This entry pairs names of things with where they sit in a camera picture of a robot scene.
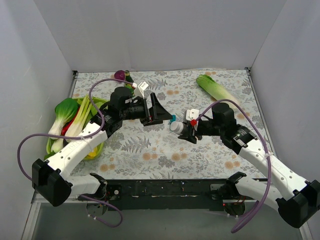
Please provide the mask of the white pill bottle blue label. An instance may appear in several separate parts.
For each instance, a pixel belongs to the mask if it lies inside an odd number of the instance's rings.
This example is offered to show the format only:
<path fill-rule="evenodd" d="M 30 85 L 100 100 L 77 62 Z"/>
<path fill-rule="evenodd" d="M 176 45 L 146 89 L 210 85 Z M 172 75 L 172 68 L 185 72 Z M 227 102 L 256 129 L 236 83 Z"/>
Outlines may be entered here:
<path fill-rule="evenodd" d="M 173 121 L 170 124 L 170 130 L 177 135 L 183 135 L 188 132 L 189 127 L 184 122 Z"/>

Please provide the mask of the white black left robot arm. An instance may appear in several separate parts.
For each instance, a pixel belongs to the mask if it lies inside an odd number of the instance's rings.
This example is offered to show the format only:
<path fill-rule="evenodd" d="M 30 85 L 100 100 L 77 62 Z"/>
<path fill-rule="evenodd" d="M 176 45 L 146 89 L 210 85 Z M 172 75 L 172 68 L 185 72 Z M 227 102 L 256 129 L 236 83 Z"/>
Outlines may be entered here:
<path fill-rule="evenodd" d="M 89 136 L 69 142 L 46 161 L 37 159 L 32 164 L 32 186 L 54 207 L 63 204 L 69 197 L 86 195 L 100 200 L 106 195 L 107 181 L 96 173 L 86 176 L 71 176 L 74 168 L 99 144 L 106 141 L 122 127 L 124 120 L 139 119 L 144 126 L 162 124 L 172 115 L 150 94 L 151 107 L 140 96 L 132 97 L 126 87 L 117 87 L 110 95 L 103 116 L 96 114 L 82 130 Z"/>

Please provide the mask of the teal weekly pill organizer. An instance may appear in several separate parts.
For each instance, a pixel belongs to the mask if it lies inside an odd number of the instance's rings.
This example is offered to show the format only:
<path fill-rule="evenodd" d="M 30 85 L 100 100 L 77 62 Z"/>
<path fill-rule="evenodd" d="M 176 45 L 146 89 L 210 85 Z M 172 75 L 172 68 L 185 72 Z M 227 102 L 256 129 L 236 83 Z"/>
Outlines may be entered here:
<path fill-rule="evenodd" d="M 171 116 L 171 119 L 169 120 L 169 124 L 172 124 L 172 123 L 175 122 L 175 121 L 176 121 L 176 115 L 173 114 L 173 115 Z"/>

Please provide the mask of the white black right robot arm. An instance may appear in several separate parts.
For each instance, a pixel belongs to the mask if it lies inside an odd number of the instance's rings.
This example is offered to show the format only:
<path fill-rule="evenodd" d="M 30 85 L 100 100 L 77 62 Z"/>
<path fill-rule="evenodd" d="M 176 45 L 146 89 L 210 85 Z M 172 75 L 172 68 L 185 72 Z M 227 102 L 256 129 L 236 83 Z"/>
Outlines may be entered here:
<path fill-rule="evenodd" d="M 232 196 L 243 195 L 258 201 L 246 217 L 251 219 L 262 204 L 278 211 L 293 228 L 300 228 L 320 209 L 320 183 L 308 181 L 268 152 L 261 139 L 247 127 L 237 123 L 232 108 L 220 102 L 211 106 L 212 118 L 202 120 L 197 109 L 188 109 L 184 121 L 174 121 L 170 130 L 178 138 L 196 144 L 203 136 L 219 136 L 222 143 L 238 156 L 254 165 L 267 177 L 257 182 L 242 172 L 226 180 L 224 188 Z"/>

